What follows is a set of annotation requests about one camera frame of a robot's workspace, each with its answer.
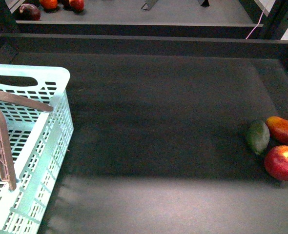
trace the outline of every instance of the brown plastic bracket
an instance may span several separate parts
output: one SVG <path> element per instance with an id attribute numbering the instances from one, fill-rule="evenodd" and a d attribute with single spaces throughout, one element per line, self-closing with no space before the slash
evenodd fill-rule
<path id="1" fill-rule="evenodd" d="M 3 91 L 0 91 L 0 101 L 5 101 L 12 104 L 33 108 L 40 111 L 53 110 L 53 107 L 47 104 Z M 1 110 L 0 110 L 0 177 L 2 181 L 6 181 L 9 183 L 10 190 L 16 189 L 16 174 L 14 169 L 12 150 L 8 136 L 6 120 Z"/>

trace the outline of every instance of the red fruit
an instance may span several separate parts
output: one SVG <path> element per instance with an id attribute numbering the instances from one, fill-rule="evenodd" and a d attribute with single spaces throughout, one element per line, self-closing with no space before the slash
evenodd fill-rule
<path id="1" fill-rule="evenodd" d="M 64 5 L 64 7 L 70 8 L 69 0 L 60 0 L 60 1 L 61 1 L 61 3 Z"/>
<path id="2" fill-rule="evenodd" d="M 22 4 L 19 8 L 19 13 L 22 15 L 24 20 L 40 20 L 41 12 L 33 4 Z"/>
<path id="3" fill-rule="evenodd" d="M 40 0 L 40 4 L 45 10 L 54 10 L 58 6 L 57 0 Z"/>
<path id="4" fill-rule="evenodd" d="M 288 145 L 288 120 L 277 116 L 271 116 L 267 119 L 266 124 L 270 130 L 271 137 Z"/>
<path id="5" fill-rule="evenodd" d="M 75 11 L 82 11 L 84 9 L 84 0 L 69 0 L 69 4 Z"/>
<path id="6" fill-rule="evenodd" d="M 288 146 L 273 147 L 265 157 L 266 171 L 280 181 L 288 181 Z"/>

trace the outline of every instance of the green fruit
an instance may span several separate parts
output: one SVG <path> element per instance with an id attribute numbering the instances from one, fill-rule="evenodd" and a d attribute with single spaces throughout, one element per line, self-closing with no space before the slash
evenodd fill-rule
<path id="1" fill-rule="evenodd" d="M 245 134 L 250 149 L 257 155 L 261 154 L 270 141 L 270 131 L 266 123 L 261 120 L 253 121 Z"/>

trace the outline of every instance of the shelf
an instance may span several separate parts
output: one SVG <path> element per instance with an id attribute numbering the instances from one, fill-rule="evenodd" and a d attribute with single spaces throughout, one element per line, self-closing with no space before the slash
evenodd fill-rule
<path id="1" fill-rule="evenodd" d="M 288 41 L 1 39 L 19 50 L 0 62 L 71 74 L 75 130 L 39 234 L 288 233 L 288 183 L 242 135 L 288 119 Z"/>
<path id="2" fill-rule="evenodd" d="M 57 11 L 48 13 L 40 6 L 40 21 L 20 20 L 19 4 L 11 11 L 22 33 L 243 39 L 255 26 L 252 12 L 257 15 L 260 10 L 254 5 L 246 11 L 238 0 L 212 1 L 206 8 L 197 0 L 159 0 L 149 11 L 141 9 L 143 3 L 143 0 L 85 0 L 81 13 L 67 11 L 61 4 Z M 251 38 L 258 35 L 261 27 Z"/>

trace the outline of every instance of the basket handle hole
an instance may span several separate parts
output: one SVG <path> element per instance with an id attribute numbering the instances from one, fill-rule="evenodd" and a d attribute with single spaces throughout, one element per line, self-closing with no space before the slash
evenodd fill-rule
<path id="1" fill-rule="evenodd" d="M 18 87 L 28 87 L 36 86 L 38 82 L 32 77 L 19 77 L 19 76 L 2 76 L 0 75 L 0 84 L 18 86 Z"/>

